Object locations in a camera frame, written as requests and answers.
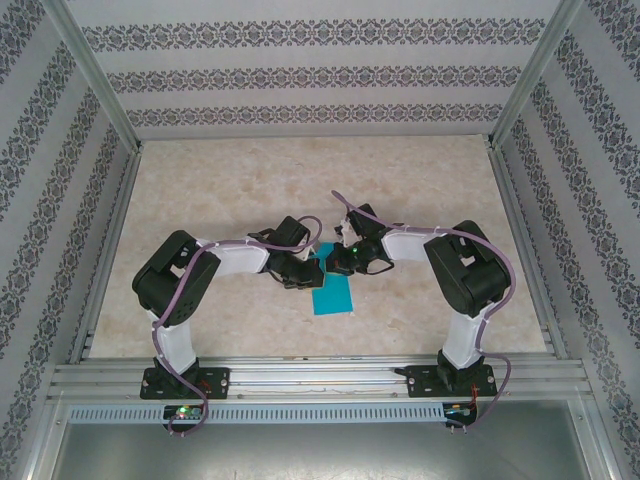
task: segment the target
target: patterned wallpaper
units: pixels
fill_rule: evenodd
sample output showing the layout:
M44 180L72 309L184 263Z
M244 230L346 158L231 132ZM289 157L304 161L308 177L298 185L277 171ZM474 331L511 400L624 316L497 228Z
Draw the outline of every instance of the patterned wallpaper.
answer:
M623 478L640 478L639 31L634 2L585 2L503 145Z
M0 6L0 479L64 363L129 153L37 0Z
M70 1L140 138L489 133L558 0Z

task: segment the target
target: cable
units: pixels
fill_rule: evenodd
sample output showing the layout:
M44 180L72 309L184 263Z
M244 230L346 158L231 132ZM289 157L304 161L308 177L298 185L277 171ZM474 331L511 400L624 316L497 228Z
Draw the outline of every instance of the cable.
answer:
M311 232L307 232L304 236L303 241L304 242L308 242L309 241L309 237L311 236ZM299 253L304 252L304 248L300 249L300 250L292 250L291 253L293 253L294 255L297 255Z
M299 222L301 222L302 220L313 220L314 222L316 222L318 224L318 231L316 232L315 236L311 240L309 240L307 243L305 243L303 245L296 245L295 247L281 247L281 246L278 246L278 245L269 245L269 244L261 243L261 242L254 241L254 240L222 240L220 242L212 242L212 243L208 243L206 245L203 245L202 247L200 247L196 251L196 253L193 254L193 257L191 257L191 260L189 261L189 264L185 268L185 271L184 271L182 277L180 277L180 281L178 282L178 287L176 288L176 291L173 294L173 297L171 297L171 301L169 302L169 305L165 309L165 311L162 314L162 316L158 320L156 320L155 322L153 322L151 324L151 326L152 326L151 339L153 340L153 346L155 347L156 352L158 354L158 360L160 361L160 363L162 363L162 366L171 375L173 375L180 383L182 383L189 390L191 390L196 395L198 395L198 397L203 402L202 416L200 417L200 421L198 423L196 423L192 428L190 428L189 430L187 430L185 432L176 432L175 430L173 430L172 425L173 425L173 422L176 420L176 416L171 417L171 419L169 420L169 425L167 426L167 429L169 430L169 434L170 435L179 434L180 437L186 437L188 435L191 435L196 430L200 429L202 427L202 425L204 425L205 421L207 420L207 418L209 416L209 400L207 399L206 394L203 393L202 390L197 388L195 385L192 385L190 382L188 382L187 380L182 378L182 375L180 375L171 366L171 364L169 362L165 362L164 361L164 352L162 351L162 346L160 345L160 342L158 341L158 329L160 327L162 327L167 322L167 319L171 315L171 312L173 311L173 309L175 308L176 304L178 303L178 299L180 298L180 295L182 295L182 291L184 290L184 286L187 283L187 280L189 279L189 276L191 275L191 272L193 271L193 268L194 268L196 262L198 261L198 258L200 258L200 256L204 252L206 252L207 250L209 250L211 248L214 248L214 247L218 247L218 246L224 246L224 245L249 245L249 246L252 246L252 247L266 248L266 249L269 249L269 250L280 250L280 251L285 251L285 252L287 252L287 251L295 251L295 250L299 250L300 248L304 249L304 248L313 246L318 241L318 239L320 238L320 235L322 233L322 222L320 221L320 219L318 217L315 217L313 215L305 215L305 216L300 217L298 219Z
M484 238L480 238L477 235L473 235L472 233L461 232L459 230L454 230L453 228L440 228L440 227L429 228L429 227L410 227L408 225L407 226L395 225L393 223L385 222L384 220L379 219L375 215L371 215L370 213L367 213L364 210L359 209L355 205L349 203L349 201L346 198L344 198L339 192L335 190L331 190L331 194L334 197L336 197L338 200L340 200L347 207L347 212L350 210L354 210L358 212L360 215L363 215L370 220L378 222L379 224L384 225L387 228L392 228L394 230L402 230L404 232L409 232L409 233L445 233L449 235L456 235L458 237L467 238L473 242L479 243L480 245L488 248L493 253L495 253L507 268L507 271L509 272L509 277L511 277L511 287L509 287L509 291L502 298L501 301L494 304L495 305L494 307L487 310L484 317L482 318L482 323L480 324L480 328L478 329L478 334L476 336L476 341L475 341L475 348L478 351L478 353L488 358L496 358L504 361L507 365L507 371L505 373L504 380L502 381L502 385L500 385L498 392L493 397L493 400L491 401L487 409L472 425L470 425L467 428L467 430L471 429L472 427L475 427L480 423L480 421L484 417L486 417L489 413L491 413L491 411L495 408L495 405L498 402L498 399L502 396L502 393L504 392L504 389L506 388L507 383L509 382L509 378L511 377L511 361L505 355L502 355L500 353L487 353L484 350L482 350L482 347L480 346L480 343L482 341L482 335L484 334L484 330L487 327L487 320L489 320L489 317L495 314L498 310L504 307L509 300L511 300L511 297L513 297L513 294L515 293L515 290L516 290L516 272L513 269L513 265L509 261L509 258L504 253L502 253L502 251L500 251L495 245L488 242Z
M469 408L471 410L476 410L478 408L478 387L476 387L476 384L472 384L471 385L471 402L469 402Z
M267 273L271 275L271 278L273 278L276 282L278 282L281 285L284 285L284 282L282 281L282 279L278 278L276 274L273 273L273 270L267 270Z

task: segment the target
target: beige floor panel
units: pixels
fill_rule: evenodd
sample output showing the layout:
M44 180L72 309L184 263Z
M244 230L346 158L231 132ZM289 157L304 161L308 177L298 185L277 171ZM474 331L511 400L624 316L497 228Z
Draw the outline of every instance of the beige floor panel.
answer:
M451 227L476 221L511 258L518 288L491 322L487 351L544 351L522 267L480 136L230 139L149 142L118 244L91 357L154 355L150 322L131 290L167 236L223 240L313 214L321 239L345 209L330 190L369 202L392 222ZM400 262L350 278L352 314L314 316L310 291L267 274L214 279L192 317L201 356L435 353L451 309L428 264Z

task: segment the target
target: purple cable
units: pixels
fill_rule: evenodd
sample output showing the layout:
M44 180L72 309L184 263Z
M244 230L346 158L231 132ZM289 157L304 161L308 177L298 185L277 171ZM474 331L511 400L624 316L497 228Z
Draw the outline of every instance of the purple cable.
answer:
M169 305L165 309L165 311L162 314L162 316L158 320L156 320L155 322L152 323L152 327L153 328L151 330L151 339L153 340L153 346L155 347L156 352L158 353L158 359L160 360L160 362L162 363L164 368L166 368L167 371L171 375L173 375L185 387L187 387L189 390L191 390L196 395L198 395L198 397L200 397L200 399L202 400L202 403L203 403L202 416L200 417L200 421L198 423L196 423L192 428L187 430L186 432L176 432L176 431L174 431L172 426L173 426L174 420L176 420L176 417L175 416L171 417L171 419L169 420L169 425L167 426L167 429L169 430L169 434L170 435L173 435L175 433L179 433L180 437L186 437L188 435L191 435L196 430L201 428L202 425L204 425L204 422L207 420L207 417L209 416L209 400L207 399L207 396L202 392L202 390L200 390L195 385L192 385L187 380L182 378L182 375L180 375L171 366L171 364L169 362L165 362L164 361L164 352L162 351L162 347L160 346L160 342L158 341L158 328L162 327L166 323L167 319L171 315L171 312L173 311L173 309L175 308L176 304L178 303L178 299L180 298L180 295L182 295L182 291L184 290L184 286L187 283L187 280L189 279L189 275L191 275L191 272L193 271L194 265L198 261L198 258L200 258L200 256L204 252L209 250L210 248L221 246L221 245L250 245L252 247L268 248L269 250L280 250L280 251L285 251L285 252L287 252L287 251L296 251L296 250L300 250L300 249L304 250L307 247L313 246L318 241L318 239L320 238L320 234L322 233L322 222L320 221L320 219L318 217L315 217L313 215L305 215L305 216L300 217L298 219L299 222L301 222L303 220L313 220L314 222L316 222L318 224L318 232L315 234L315 236L311 240L309 240L307 243L305 243L303 245L297 245L295 247L280 247L278 245L269 245L269 244L266 244L266 243L261 243L261 242L253 241L253 240L249 240L249 241L245 241L245 240L222 240L220 242L212 242L212 243L208 243L206 245L203 245L202 247L200 247L196 251L196 253L193 254L193 257L189 261L189 264L187 265L187 268L185 269L184 274L182 275L182 277L180 277L180 282L178 283L178 288L176 288L176 291L173 294L173 297L171 297L171 301L169 302Z
M490 308L485 313L484 317L482 318L482 323L480 324L480 328L478 329L478 335L476 336L476 341L475 341L476 350L478 350L480 354L484 355L485 357L496 358L504 361L507 365L507 371L504 375L504 380L502 381L502 385L500 385L498 392L493 397L493 400L491 401L491 403L489 404L485 412L472 425L467 427L467 430L470 430L472 427L475 427L480 423L480 421L484 417L486 417L494 409L496 403L498 402L498 399L504 392L504 389L506 388L507 383L509 382L509 378L511 377L511 361L506 357L506 355L502 355L500 353L487 353L484 350L482 350L482 347L480 346L480 343L482 342L482 335L484 334L484 330L487 327L487 320L494 313L496 313L498 310L504 307L509 300L511 300L511 297L513 297L513 294L515 293L515 290L516 290L516 272L513 269L513 265L511 265L509 258L507 258L507 256L504 253L502 253L495 245L493 245L492 243L489 243L484 238L480 238L477 235L473 235L472 233L461 232L459 230L454 230L452 228L440 228L440 227L429 228L429 227L410 227L410 226L394 225L393 223L385 222L384 220L381 220L378 217L371 215L370 213L367 213L364 210L359 209L355 205L349 203L349 201L346 198L344 198L339 192L336 192L335 190L331 190L331 194L334 197L336 197L338 200L340 200L344 205L346 205L348 211L354 210L358 212L360 215L363 215L370 220L378 222L379 224L384 225L385 227L388 227L388 228L392 228L394 230L402 230L404 232L412 232L412 233L446 233L450 235L456 235L458 237L468 238L469 240L479 243L480 245L491 250L493 253L495 253L498 256L498 258L500 258L500 260L502 260L502 263L507 267L507 271L509 272L509 276L511 277L511 287L509 288L509 291L507 292L507 294L502 298L502 300L496 303L494 307Z

